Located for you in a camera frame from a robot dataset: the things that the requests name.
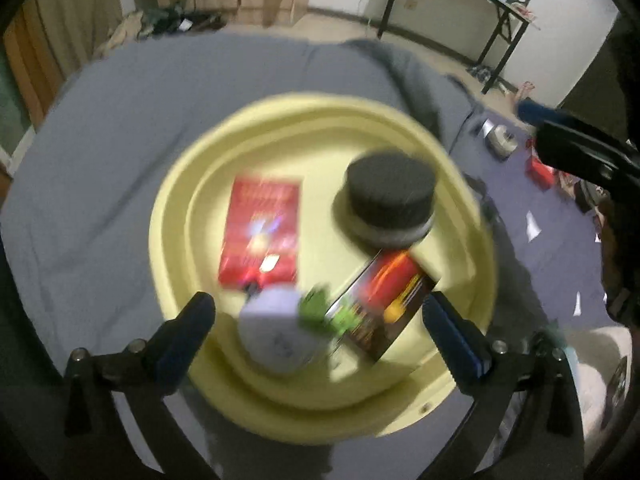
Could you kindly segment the white tape roll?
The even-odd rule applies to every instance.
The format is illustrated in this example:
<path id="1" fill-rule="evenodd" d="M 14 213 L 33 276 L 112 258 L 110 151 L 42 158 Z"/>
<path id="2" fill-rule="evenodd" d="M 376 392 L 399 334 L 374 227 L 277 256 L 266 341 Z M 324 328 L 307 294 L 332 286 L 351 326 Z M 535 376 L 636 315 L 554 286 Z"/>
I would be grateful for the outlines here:
<path id="1" fill-rule="evenodd" d="M 504 162 L 518 149 L 518 140 L 505 125 L 495 124 L 487 119 L 482 127 L 485 145 L 496 159 Z"/>

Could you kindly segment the yellow plastic basin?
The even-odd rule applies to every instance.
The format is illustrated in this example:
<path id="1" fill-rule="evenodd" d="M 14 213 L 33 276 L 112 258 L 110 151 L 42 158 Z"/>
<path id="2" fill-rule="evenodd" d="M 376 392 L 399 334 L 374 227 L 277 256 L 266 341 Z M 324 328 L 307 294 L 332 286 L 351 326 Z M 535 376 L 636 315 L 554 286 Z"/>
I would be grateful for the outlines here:
<path id="1" fill-rule="evenodd" d="M 333 201 L 349 163 L 382 148 L 434 168 L 434 224 L 413 247 L 413 257 L 461 315 L 486 330 L 498 285 L 490 229 L 438 140 L 393 107 L 310 93 L 255 102 L 202 134 L 160 186 L 149 227 L 160 310 L 174 318 L 197 292 L 214 298 L 215 325 L 189 375 L 211 406 L 254 434 L 300 444 L 381 437 L 420 422 L 454 391 L 454 380 L 420 318 L 411 320 L 376 362 L 336 344 L 299 372 L 274 376 L 240 344 L 243 295 L 218 282 L 232 183 L 257 176 L 302 184 L 298 286 L 342 292 L 369 257 L 337 225 Z"/>

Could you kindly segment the red silver cigarette box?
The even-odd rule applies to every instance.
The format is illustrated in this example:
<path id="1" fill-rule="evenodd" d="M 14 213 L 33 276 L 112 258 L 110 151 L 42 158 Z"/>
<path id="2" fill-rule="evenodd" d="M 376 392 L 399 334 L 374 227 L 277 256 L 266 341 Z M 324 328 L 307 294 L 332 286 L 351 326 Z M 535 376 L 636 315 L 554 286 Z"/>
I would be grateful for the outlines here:
<path id="1" fill-rule="evenodd" d="M 527 177 L 543 191 L 558 188 L 568 195 L 574 194 L 574 177 L 543 164 L 535 155 L 530 155 L 527 159 L 525 172 Z"/>

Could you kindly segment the white round small object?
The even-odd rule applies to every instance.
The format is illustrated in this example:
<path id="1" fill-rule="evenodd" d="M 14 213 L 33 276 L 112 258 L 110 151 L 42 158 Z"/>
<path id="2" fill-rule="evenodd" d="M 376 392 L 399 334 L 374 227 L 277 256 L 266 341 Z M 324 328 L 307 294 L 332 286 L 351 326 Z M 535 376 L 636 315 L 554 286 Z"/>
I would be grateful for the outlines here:
<path id="1" fill-rule="evenodd" d="M 311 363 L 329 343 L 326 336 L 303 326 L 299 304 L 303 293 L 277 284 L 249 296 L 238 316 L 244 351 L 270 374 L 288 376 Z"/>

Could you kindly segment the black suitcase on floor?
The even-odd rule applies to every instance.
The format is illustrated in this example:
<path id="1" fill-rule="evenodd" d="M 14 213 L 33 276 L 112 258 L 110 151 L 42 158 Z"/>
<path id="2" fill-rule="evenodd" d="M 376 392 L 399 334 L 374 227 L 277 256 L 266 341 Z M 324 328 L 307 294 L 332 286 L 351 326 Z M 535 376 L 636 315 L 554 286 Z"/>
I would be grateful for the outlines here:
<path id="1" fill-rule="evenodd" d="M 219 12 L 184 10 L 181 6 L 145 11 L 137 38 L 145 40 L 160 36 L 216 32 L 227 25 Z"/>

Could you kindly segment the blue tablecloth with triangles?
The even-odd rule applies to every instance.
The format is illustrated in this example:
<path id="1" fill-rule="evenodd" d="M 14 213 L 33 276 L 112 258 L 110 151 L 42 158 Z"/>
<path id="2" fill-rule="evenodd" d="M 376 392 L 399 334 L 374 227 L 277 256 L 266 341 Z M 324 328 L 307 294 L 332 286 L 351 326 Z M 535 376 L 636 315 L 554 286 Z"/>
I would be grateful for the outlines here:
<path id="1" fill-rule="evenodd" d="M 613 326 L 601 285 L 601 243 L 594 219 L 552 188 L 544 191 L 526 174 L 522 146 L 500 162 L 480 125 L 500 116 L 470 92 L 472 130 L 451 150 L 460 169 L 486 186 L 499 263 L 498 313 L 528 312 L 537 325 L 558 322 L 571 330 Z"/>

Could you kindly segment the dark red cigarette carton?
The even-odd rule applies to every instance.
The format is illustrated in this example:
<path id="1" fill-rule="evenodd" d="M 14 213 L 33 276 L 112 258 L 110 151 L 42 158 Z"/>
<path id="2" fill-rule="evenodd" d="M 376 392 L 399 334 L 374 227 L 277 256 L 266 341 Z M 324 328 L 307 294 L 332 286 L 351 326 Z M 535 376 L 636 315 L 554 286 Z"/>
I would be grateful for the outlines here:
<path id="1" fill-rule="evenodd" d="M 326 311 L 337 338 L 376 362 L 431 295 L 437 281 L 409 252 L 380 252 Z"/>

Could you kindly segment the green small toy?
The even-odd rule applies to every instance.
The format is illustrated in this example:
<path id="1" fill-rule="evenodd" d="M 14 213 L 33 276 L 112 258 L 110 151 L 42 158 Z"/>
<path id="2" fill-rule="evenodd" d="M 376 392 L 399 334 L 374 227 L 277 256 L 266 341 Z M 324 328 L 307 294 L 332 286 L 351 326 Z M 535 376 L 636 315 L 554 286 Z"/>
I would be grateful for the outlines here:
<path id="1" fill-rule="evenodd" d="M 341 338 L 357 328 L 361 320 L 361 315 L 349 304 L 332 307 L 326 286 L 312 288 L 297 306 L 298 324 L 305 330 L 327 337 Z"/>

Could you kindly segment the black grey foam cylinder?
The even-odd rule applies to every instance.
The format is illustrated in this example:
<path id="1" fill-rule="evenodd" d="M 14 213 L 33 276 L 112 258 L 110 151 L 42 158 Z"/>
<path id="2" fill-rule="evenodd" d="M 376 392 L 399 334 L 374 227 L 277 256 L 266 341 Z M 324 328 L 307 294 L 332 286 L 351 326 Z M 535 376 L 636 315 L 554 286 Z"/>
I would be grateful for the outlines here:
<path id="1" fill-rule="evenodd" d="M 437 176 L 427 162 L 378 150 L 347 166 L 332 212 L 355 243 L 370 250 L 407 249 L 423 240 L 435 218 Z"/>

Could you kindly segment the black folding table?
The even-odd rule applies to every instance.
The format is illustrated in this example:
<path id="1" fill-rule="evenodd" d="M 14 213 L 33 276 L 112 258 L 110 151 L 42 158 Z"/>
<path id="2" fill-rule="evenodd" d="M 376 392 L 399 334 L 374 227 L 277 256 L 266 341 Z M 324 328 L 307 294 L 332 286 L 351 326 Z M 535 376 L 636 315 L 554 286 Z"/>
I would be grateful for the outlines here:
<path id="1" fill-rule="evenodd" d="M 366 15 L 381 21 L 387 0 L 369 0 Z M 539 16 L 540 0 L 532 0 L 530 8 Z M 497 25 L 496 7 L 488 0 L 395 0 L 388 24 L 410 30 L 415 35 L 437 42 L 449 51 L 477 61 Z M 520 86 L 525 81 L 540 85 L 533 66 L 532 47 L 541 38 L 541 28 L 528 26 L 524 36 L 503 67 L 501 76 L 509 84 Z M 497 37 L 485 58 L 495 66 L 508 45 Z"/>

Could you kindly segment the red Double Happiness cigarette box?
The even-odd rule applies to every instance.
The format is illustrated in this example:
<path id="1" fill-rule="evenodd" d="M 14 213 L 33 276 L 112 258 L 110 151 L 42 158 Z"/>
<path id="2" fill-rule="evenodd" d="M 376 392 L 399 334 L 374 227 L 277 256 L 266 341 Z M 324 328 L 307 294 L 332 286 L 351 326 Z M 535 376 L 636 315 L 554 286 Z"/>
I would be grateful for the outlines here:
<path id="1" fill-rule="evenodd" d="M 218 281 L 231 289 L 297 278 L 299 181 L 237 177 L 231 188 Z"/>

